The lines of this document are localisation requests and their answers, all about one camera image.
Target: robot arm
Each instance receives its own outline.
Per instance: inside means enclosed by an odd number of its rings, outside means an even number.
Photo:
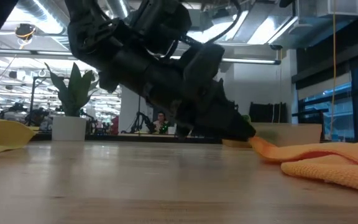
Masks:
[[[101,88],[114,91],[120,83],[169,111],[181,137],[190,130],[239,140],[255,134],[227,100],[223,81],[213,80],[224,49],[213,40],[201,44],[186,36],[191,21],[180,2],[143,0],[129,24],[108,18],[95,0],[65,3],[71,52],[100,70]],[[190,48],[179,60],[171,60],[178,41]]]

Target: white column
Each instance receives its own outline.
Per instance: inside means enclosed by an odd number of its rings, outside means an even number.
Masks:
[[[135,120],[135,116],[139,106],[139,95],[132,90],[122,86],[121,93],[121,112],[119,115],[118,130],[130,131]],[[147,106],[146,101],[140,98],[140,112],[146,114],[150,120],[153,118],[153,108]],[[143,124],[142,131],[147,132],[147,127]]]

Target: ceiling pipe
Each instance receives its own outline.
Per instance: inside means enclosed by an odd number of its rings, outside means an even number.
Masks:
[[[70,49],[66,28],[70,18],[52,0],[19,0],[16,8],[27,14],[30,21],[45,33],[65,36],[52,37],[66,49]]]

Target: yellow cloth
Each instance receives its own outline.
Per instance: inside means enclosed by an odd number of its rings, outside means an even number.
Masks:
[[[21,149],[34,135],[24,124],[0,119],[0,152]]]
[[[358,143],[332,142],[276,147],[254,137],[254,151],[265,161],[281,162],[284,173],[358,189]]]

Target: white pot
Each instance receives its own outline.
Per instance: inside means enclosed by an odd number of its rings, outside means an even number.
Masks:
[[[56,116],[53,118],[53,141],[84,141],[86,119],[70,116]]]

